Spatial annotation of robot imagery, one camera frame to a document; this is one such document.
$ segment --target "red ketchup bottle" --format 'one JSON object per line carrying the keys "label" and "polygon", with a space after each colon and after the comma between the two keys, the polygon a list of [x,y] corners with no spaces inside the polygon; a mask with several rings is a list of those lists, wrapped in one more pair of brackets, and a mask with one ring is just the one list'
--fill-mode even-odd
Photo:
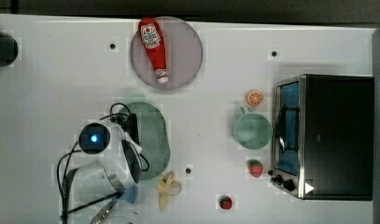
{"label": "red ketchup bottle", "polygon": [[160,25],[154,18],[144,18],[139,22],[138,29],[143,47],[152,63],[158,82],[161,84],[166,83],[168,76],[163,34]]}

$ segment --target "strawberry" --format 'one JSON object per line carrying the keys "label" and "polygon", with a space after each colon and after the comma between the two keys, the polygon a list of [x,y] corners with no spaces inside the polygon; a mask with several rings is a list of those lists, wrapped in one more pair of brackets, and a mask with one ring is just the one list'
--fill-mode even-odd
{"label": "strawberry", "polygon": [[259,178],[262,175],[263,166],[259,161],[250,160],[247,162],[247,166],[251,175],[254,177]]}
{"label": "strawberry", "polygon": [[224,195],[220,200],[219,200],[219,206],[222,208],[222,209],[231,209],[232,208],[232,198],[227,196],[227,195]]}

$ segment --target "oval green placemat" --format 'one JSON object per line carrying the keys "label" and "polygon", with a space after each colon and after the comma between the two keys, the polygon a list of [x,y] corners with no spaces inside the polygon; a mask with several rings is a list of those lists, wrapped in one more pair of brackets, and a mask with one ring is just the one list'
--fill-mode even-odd
{"label": "oval green placemat", "polygon": [[[170,160],[165,120],[153,105],[136,102],[127,106],[137,116],[140,147],[149,162],[149,169],[141,174],[140,179],[148,180],[160,175]],[[120,112],[126,113],[126,110],[123,108]]]}

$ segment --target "green mug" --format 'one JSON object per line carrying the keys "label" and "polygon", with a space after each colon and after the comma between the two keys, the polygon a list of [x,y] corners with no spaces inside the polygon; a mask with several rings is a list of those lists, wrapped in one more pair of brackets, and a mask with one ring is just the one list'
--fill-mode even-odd
{"label": "green mug", "polygon": [[264,116],[250,114],[246,106],[241,107],[242,117],[233,128],[233,137],[248,149],[265,147],[272,137],[271,123]]}

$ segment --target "ketchup label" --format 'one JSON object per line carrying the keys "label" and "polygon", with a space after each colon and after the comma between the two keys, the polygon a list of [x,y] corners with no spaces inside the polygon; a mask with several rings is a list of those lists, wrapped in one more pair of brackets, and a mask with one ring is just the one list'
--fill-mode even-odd
{"label": "ketchup label", "polygon": [[157,75],[157,78],[167,77],[167,71],[166,69],[157,69],[155,70],[155,75]]}
{"label": "ketchup label", "polygon": [[141,27],[141,33],[143,36],[143,43],[146,48],[153,49],[160,45],[160,36],[154,24],[147,24]]}

